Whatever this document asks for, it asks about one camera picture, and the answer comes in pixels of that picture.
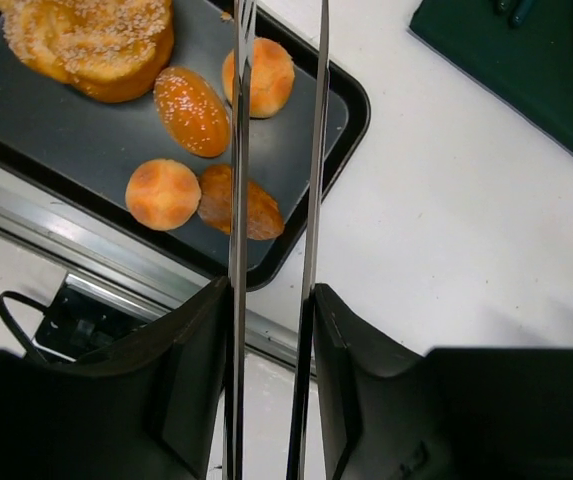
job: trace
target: round bun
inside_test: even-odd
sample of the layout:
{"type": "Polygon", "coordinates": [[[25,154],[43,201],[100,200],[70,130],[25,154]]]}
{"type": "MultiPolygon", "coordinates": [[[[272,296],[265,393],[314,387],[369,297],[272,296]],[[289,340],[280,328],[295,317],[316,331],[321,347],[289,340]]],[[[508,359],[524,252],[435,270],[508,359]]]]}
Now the round bun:
{"type": "MultiPolygon", "coordinates": [[[[222,83],[229,102],[233,99],[234,52],[222,66],[222,83]]],[[[250,80],[250,116],[268,118],[279,112],[293,90],[295,68],[288,52],[279,43],[258,37],[253,45],[250,80]]]]}
{"type": "MultiPolygon", "coordinates": [[[[208,167],[199,178],[202,201],[197,214],[211,227],[230,235],[232,222],[232,170],[229,165],[208,167]]],[[[284,231],[277,202],[255,182],[248,182],[248,238],[269,240],[284,231]]]]}
{"type": "Polygon", "coordinates": [[[13,53],[106,103],[148,92],[173,49],[172,1],[0,0],[13,53]]]}
{"type": "Polygon", "coordinates": [[[197,73],[168,67],[155,81],[155,106],[168,133],[193,155],[213,158],[230,143],[223,102],[197,73]]]}
{"type": "Polygon", "coordinates": [[[195,213],[202,193],[193,172],[174,160],[140,165],[126,187],[126,207],[135,220],[152,230],[181,227],[195,213]]]}

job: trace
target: green mat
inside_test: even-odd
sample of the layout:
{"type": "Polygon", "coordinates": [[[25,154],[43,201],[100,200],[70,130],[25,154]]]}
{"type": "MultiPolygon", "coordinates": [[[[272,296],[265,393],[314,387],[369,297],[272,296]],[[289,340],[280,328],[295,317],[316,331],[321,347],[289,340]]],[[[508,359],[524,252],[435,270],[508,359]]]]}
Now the green mat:
{"type": "Polygon", "coordinates": [[[573,152],[573,0],[512,29],[492,0],[424,0],[411,29],[573,152]]]}

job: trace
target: black cable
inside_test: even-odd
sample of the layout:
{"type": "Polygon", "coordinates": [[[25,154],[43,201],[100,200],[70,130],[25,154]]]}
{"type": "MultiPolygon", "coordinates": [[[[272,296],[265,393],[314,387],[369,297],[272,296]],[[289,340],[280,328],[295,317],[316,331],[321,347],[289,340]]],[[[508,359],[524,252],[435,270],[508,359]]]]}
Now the black cable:
{"type": "Polygon", "coordinates": [[[46,358],[37,348],[35,348],[35,345],[33,345],[33,342],[30,341],[28,335],[24,333],[24,330],[22,330],[17,321],[11,315],[10,310],[8,310],[5,302],[7,298],[10,300],[15,300],[16,302],[19,302],[28,307],[34,308],[35,310],[38,310],[42,313],[46,313],[48,307],[18,292],[6,291],[0,295],[0,318],[2,319],[2,322],[4,322],[4,325],[6,325],[6,328],[10,330],[10,333],[12,333],[17,341],[21,344],[21,346],[24,347],[24,350],[26,350],[26,355],[32,361],[42,365],[48,365],[46,358]]]}

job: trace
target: black baking tray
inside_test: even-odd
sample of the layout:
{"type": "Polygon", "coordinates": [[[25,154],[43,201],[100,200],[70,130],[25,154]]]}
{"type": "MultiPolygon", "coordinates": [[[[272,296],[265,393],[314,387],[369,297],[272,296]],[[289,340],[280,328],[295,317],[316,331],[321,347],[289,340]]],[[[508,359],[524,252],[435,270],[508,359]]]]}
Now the black baking tray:
{"type": "MultiPolygon", "coordinates": [[[[222,98],[221,65],[233,46],[234,25],[221,14],[232,6],[229,0],[174,2],[176,43],[170,64],[197,71],[222,98]]],[[[261,9],[256,32],[288,50],[296,78],[281,112],[251,120],[250,176],[277,200],[286,228],[272,241],[249,240],[249,290],[276,275],[305,228],[317,67],[317,52],[261,9]]],[[[324,193],[370,121],[363,87],[337,65],[330,70],[324,193]]],[[[107,105],[31,71],[8,48],[0,21],[0,166],[206,277],[225,274],[229,237],[197,215],[177,230],[155,232],[126,210],[130,175],[141,163],[160,157],[181,161],[199,175],[215,163],[230,163],[231,153],[229,148],[207,160],[186,152],[162,126],[151,93],[107,105]]]]}

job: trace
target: glazed bun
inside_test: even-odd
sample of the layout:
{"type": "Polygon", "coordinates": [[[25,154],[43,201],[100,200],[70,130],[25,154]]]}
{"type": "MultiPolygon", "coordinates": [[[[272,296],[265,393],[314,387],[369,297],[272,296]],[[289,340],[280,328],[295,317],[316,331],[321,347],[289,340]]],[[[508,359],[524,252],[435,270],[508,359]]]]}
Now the glazed bun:
{"type": "MultiPolygon", "coordinates": [[[[208,167],[199,178],[202,201],[197,210],[211,227],[230,235],[232,222],[232,170],[229,165],[208,167]]],[[[277,202],[252,180],[248,182],[248,238],[269,240],[284,231],[277,202]]]]}
{"type": "MultiPolygon", "coordinates": [[[[222,66],[224,94],[233,99],[234,53],[222,66]]],[[[250,115],[268,118],[279,112],[293,90],[295,68],[288,52],[279,43],[258,37],[253,45],[253,71],[250,80],[250,115]]]]}
{"type": "Polygon", "coordinates": [[[230,124],[223,102],[197,73],[169,67],[155,81],[155,106],[170,135],[194,155],[212,158],[230,142],[230,124]]]}
{"type": "Polygon", "coordinates": [[[126,207],[152,230],[181,227],[195,213],[201,198],[197,177],[184,164],[156,159],[140,165],[126,187],[126,207]]]}

